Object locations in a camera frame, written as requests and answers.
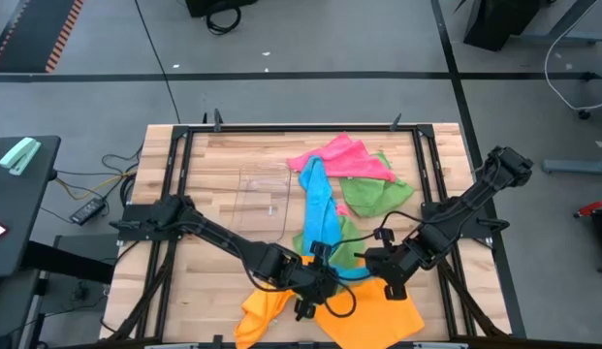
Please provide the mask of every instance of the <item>wooden tabletop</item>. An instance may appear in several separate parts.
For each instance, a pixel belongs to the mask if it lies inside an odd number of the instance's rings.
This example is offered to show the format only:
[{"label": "wooden tabletop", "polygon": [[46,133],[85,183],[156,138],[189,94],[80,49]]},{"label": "wooden tabletop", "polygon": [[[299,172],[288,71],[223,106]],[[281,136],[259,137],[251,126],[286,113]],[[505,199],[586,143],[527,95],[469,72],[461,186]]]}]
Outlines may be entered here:
[{"label": "wooden tabletop", "polygon": [[[159,199],[170,147],[172,125],[150,125],[143,144],[133,204],[151,204]],[[472,184],[471,170],[456,123],[434,124],[444,180],[449,195],[461,194]],[[198,134],[192,145],[186,194],[207,218],[231,228],[237,199],[239,172],[243,166],[284,165],[285,159],[331,141],[337,133],[222,133]],[[382,151],[394,173],[415,189],[413,196],[399,209],[420,216],[423,191],[419,178],[412,137],[408,133],[349,133],[353,140],[363,140],[370,153]],[[178,145],[175,167],[179,169],[183,140]],[[428,144],[424,141],[427,168],[430,171],[432,197],[438,193],[431,173]],[[291,174],[291,189],[285,232],[279,243],[291,247],[292,237],[302,232],[305,192],[298,185],[298,174]],[[172,191],[177,188],[179,171],[174,171]],[[333,194],[344,203],[339,181],[330,179]],[[362,235],[380,224],[382,217],[353,218]],[[403,238],[413,222],[403,217],[390,218],[396,238]],[[368,240],[370,246],[377,241]],[[151,242],[142,241],[126,254],[115,269],[105,323],[117,328],[142,294]],[[508,333],[509,321],[491,251],[471,240],[459,242],[468,290],[494,323]],[[436,270],[419,270],[406,283],[408,295],[422,315],[426,326],[406,340],[448,339],[443,303]],[[254,288],[241,263],[227,253],[195,237],[185,237],[177,247],[172,289],[169,299],[165,342],[211,342],[215,334],[224,341],[234,341],[233,332],[242,319],[242,303]],[[459,333],[464,333],[458,297],[452,290]],[[146,335],[154,332],[158,300],[149,310]],[[294,302],[289,301],[276,323],[262,341],[332,341],[313,321],[294,320]],[[102,329],[101,337],[110,333]]]}]

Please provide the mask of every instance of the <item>concrete floor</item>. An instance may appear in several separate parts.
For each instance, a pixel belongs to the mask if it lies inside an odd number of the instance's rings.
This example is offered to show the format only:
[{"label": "concrete floor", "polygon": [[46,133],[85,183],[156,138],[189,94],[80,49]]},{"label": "concrete floor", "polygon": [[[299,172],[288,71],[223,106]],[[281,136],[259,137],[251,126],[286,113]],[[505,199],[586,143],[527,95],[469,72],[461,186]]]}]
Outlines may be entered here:
[{"label": "concrete floor", "polygon": [[[214,37],[181,0],[139,0],[168,73],[409,71],[447,72],[427,0],[261,0],[243,10],[232,34]],[[461,72],[541,72],[548,46],[508,43],[501,52],[462,44],[469,8],[441,0]],[[543,10],[527,31],[543,32],[573,0]],[[0,0],[0,32],[16,1]],[[577,27],[602,33],[602,1]],[[602,75],[602,44],[559,48],[551,70]],[[133,0],[87,1],[55,74],[159,74]],[[580,105],[602,101],[602,80],[558,81]],[[504,233],[510,268],[531,338],[602,342],[602,250],[586,220],[572,213],[602,199],[602,177],[539,171],[544,158],[602,159],[602,110],[582,121],[543,80],[466,80],[464,94],[482,153],[511,145],[537,167],[525,190],[501,193],[496,208],[512,223]],[[173,81],[183,122],[221,110],[226,122],[460,122],[449,80],[309,79]],[[99,171],[109,152],[132,154],[147,124],[174,123],[165,83],[0,83],[0,136],[59,135],[56,168]],[[66,177],[93,186],[100,178]],[[43,206],[62,216],[77,208],[54,183]],[[82,228],[40,213],[33,239],[110,233],[111,214]],[[43,339],[52,345],[91,342],[101,314],[49,318]]]}]

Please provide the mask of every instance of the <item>wheel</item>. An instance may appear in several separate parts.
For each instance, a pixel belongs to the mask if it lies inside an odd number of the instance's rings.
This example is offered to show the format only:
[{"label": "wheel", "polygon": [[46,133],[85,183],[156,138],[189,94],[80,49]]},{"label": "wheel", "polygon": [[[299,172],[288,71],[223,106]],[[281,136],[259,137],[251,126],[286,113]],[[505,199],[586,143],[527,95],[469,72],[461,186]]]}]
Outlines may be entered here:
[{"label": "wheel", "polygon": [[591,113],[589,111],[579,111],[579,118],[581,120],[587,120],[591,117]]}]

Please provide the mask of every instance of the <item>table leg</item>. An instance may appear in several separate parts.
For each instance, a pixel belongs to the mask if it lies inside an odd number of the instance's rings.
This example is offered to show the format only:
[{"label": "table leg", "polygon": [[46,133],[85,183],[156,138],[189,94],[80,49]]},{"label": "table leg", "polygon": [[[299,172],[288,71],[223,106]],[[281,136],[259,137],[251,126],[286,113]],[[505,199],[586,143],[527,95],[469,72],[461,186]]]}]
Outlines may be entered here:
[{"label": "table leg", "polygon": [[29,241],[27,244],[21,265],[104,284],[111,283],[114,269],[107,263],[81,257],[36,241]]}]

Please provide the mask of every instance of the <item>black table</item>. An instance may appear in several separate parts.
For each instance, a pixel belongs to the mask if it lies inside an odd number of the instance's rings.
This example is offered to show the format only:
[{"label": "black table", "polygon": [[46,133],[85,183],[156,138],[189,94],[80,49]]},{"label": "black table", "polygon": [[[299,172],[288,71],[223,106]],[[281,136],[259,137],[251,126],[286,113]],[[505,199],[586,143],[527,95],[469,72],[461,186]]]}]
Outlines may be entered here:
[{"label": "black table", "polygon": [[[41,147],[21,175],[0,167],[0,223],[9,229],[0,237],[0,277],[33,268],[110,283],[113,266],[29,240],[61,143],[56,136],[33,138]],[[21,139],[0,138],[0,159]]]}]

